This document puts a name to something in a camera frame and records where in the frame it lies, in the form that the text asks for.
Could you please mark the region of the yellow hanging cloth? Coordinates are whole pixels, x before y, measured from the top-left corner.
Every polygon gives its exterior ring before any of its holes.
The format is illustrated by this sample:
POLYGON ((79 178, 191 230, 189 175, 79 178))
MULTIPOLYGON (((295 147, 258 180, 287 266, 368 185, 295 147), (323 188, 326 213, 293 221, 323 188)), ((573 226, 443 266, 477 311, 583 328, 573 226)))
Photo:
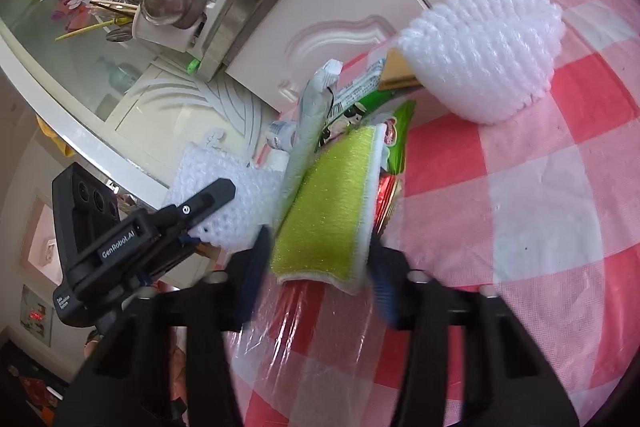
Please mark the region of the yellow hanging cloth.
POLYGON ((42 118, 36 116, 36 121, 42 134, 53 142, 64 157, 70 158, 76 154, 73 147, 70 147, 42 118))

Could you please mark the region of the green yellow scrub sponge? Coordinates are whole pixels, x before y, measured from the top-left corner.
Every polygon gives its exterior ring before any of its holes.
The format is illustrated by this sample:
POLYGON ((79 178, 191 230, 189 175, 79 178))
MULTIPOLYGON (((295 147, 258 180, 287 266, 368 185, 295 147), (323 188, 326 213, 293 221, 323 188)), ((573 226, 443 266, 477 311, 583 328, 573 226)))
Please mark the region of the green yellow scrub sponge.
POLYGON ((360 291, 373 232, 385 124, 364 126, 326 147, 305 174, 274 245, 280 284, 314 281, 360 291))

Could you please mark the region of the small white bottle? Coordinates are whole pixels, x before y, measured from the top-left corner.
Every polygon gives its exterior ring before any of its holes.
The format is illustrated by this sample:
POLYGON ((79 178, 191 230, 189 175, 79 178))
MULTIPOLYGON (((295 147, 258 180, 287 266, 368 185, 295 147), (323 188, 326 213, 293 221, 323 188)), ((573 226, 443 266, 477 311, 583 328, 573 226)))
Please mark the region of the small white bottle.
POLYGON ((295 145, 296 133, 296 121, 276 120, 267 128, 266 141, 273 150, 284 150, 290 153, 295 145))

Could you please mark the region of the red foil wrapper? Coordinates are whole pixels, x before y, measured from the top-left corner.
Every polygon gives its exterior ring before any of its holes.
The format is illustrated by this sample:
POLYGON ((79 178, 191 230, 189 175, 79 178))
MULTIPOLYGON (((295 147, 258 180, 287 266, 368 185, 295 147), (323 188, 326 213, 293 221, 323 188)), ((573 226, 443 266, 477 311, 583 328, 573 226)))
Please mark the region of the red foil wrapper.
POLYGON ((376 192, 373 232, 382 235, 394 212, 401 193, 401 179, 394 174, 382 173, 376 192))

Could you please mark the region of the steel ladle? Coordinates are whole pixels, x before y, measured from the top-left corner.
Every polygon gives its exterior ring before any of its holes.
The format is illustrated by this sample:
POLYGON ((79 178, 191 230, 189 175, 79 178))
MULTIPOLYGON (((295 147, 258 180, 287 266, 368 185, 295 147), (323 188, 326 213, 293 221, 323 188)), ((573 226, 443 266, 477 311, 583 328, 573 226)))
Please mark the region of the steel ladle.
POLYGON ((192 27, 202 16, 209 0, 142 0, 143 17, 155 26, 192 27))

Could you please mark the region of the white sliding glass door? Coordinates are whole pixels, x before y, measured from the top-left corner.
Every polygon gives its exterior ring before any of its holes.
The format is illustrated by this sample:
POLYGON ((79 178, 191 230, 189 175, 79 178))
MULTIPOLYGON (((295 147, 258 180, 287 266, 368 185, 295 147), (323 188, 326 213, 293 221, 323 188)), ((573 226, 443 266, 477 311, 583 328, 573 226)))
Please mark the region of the white sliding glass door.
POLYGON ((191 143, 260 159, 271 107, 154 44, 108 41, 110 14, 89 2, 1 0, 1 72, 77 159, 153 207, 191 143))

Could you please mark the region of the white foam net sleeve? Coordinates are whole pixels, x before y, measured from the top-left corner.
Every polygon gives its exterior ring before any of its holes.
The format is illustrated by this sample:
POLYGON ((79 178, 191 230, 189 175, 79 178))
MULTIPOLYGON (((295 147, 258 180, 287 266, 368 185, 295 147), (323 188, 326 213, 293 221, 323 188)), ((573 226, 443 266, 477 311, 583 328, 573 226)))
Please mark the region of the white foam net sleeve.
POLYGON ((282 171, 246 165, 223 150, 190 144, 164 203, 192 208, 192 198, 215 185, 215 209, 196 218, 190 234, 231 254, 250 247, 259 229, 273 221, 283 177, 282 171))

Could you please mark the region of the white bristly foam cup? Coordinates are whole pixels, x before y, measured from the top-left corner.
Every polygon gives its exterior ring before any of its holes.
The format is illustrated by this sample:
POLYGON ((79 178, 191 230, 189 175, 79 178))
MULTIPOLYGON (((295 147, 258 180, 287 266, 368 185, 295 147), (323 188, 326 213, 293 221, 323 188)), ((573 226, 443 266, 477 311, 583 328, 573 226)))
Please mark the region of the white bristly foam cup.
POLYGON ((551 0, 446 0, 412 20, 396 46, 451 113, 498 124, 550 90, 565 31, 551 0))

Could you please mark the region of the blue green snack wrapper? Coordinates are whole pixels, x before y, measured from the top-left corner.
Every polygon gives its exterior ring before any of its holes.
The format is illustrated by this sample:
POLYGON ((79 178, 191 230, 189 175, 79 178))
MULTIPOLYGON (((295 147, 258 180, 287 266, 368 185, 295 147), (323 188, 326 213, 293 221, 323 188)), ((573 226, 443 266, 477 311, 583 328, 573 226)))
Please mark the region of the blue green snack wrapper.
POLYGON ((337 60, 327 61, 307 82, 298 102, 297 118, 291 120, 297 122, 295 145, 289 153, 293 165, 285 171, 282 202, 274 221, 277 227, 290 213, 314 154, 363 124, 372 124, 369 116, 401 90, 378 90, 384 62, 385 58, 376 61, 342 90, 335 89, 343 68, 337 60))

